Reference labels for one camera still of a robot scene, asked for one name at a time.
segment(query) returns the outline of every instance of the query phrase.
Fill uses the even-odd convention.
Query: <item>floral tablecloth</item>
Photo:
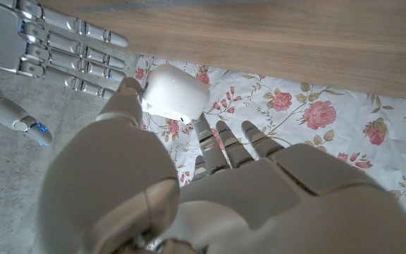
[[[205,110],[213,128],[224,120],[247,143],[240,124],[249,120],[287,147],[307,143],[354,165],[379,182],[406,209],[406,100],[339,90],[252,73],[140,56],[135,77],[171,64],[207,84]],[[194,174],[200,155],[192,124],[144,114],[142,128],[157,134],[175,162],[181,185]],[[247,150],[255,155],[246,144]]]

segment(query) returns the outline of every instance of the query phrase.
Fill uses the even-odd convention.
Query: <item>white robotic hand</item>
[[[37,141],[40,145],[49,146],[53,140],[48,128],[38,123],[23,108],[5,98],[0,91],[0,123]]]
[[[139,129],[149,88],[124,79],[49,167],[43,253],[406,253],[405,211],[375,181],[308,145],[283,148],[249,121],[257,161],[217,123],[228,163],[204,116],[194,120],[203,156],[179,189],[166,149]]]

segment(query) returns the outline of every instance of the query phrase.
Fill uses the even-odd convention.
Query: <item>pink rose print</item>
[[[293,96],[289,92],[280,92],[275,95],[272,99],[273,108],[276,111],[283,111],[289,109],[290,105],[292,104],[291,99]]]
[[[372,145],[381,145],[384,142],[385,136],[388,133],[388,128],[383,122],[383,119],[379,119],[366,125],[366,128],[363,130],[364,136],[369,136],[369,142]]]
[[[307,122],[307,126],[317,130],[333,123],[336,119],[336,110],[330,105],[331,102],[315,102],[310,108],[305,109],[303,119]]]
[[[142,68],[137,68],[136,72],[135,72],[135,78],[137,80],[141,80],[144,77],[144,69]]]
[[[226,107],[226,99],[222,99],[222,101],[220,103],[222,103],[223,107]]]
[[[368,169],[368,168],[372,167],[372,164],[370,161],[357,162],[357,163],[355,163],[355,166],[359,167],[360,169]]]
[[[170,135],[175,135],[180,130],[180,125],[176,120],[170,120],[167,124],[168,132]]]
[[[212,108],[220,110],[220,106],[217,102],[214,102],[214,104],[212,105]]]
[[[197,79],[200,80],[200,81],[202,81],[202,82],[205,83],[205,84],[208,84],[208,83],[209,83],[209,76],[208,76],[208,73],[207,73],[206,71],[204,71],[204,72],[202,72],[202,73],[199,73],[199,74],[197,75]]]
[[[358,158],[360,155],[359,152],[353,152],[352,155],[350,155],[350,161],[351,165],[355,164],[356,169],[358,169],[361,172],[364,172],[364,169],[369,169],[373,165],[369,160],[366,159],[366,155],[363,155],[361,158]],[[340,152],[338,154],[338,159],[342,160],[343,162],[347,162],[347,158],[349,156],[345,154],[344,152]]]
[[[357,160],[358,155],[359,155],[359,152],[352,153],[352,156],[350,156],[350,161],[354,162],[355,160]]]
[[[217,133],[217,130],[215,128],[211,128],[211,131],[212,131],[212,135],[214,135],[214,137],[216,138],[220,149],[224,150],[225,148],[222,145],[222,141],[220,140],[219,133]]]
[[[349,155],[347,155],[347,154],[345,154],[344,152],[340,152],[339,154],[338,154],[338,159],[340,159],[340,160],[342,160],[342,161],[344,161],[344,162],[346,162],[347,161],[347,158],[349,157]]]

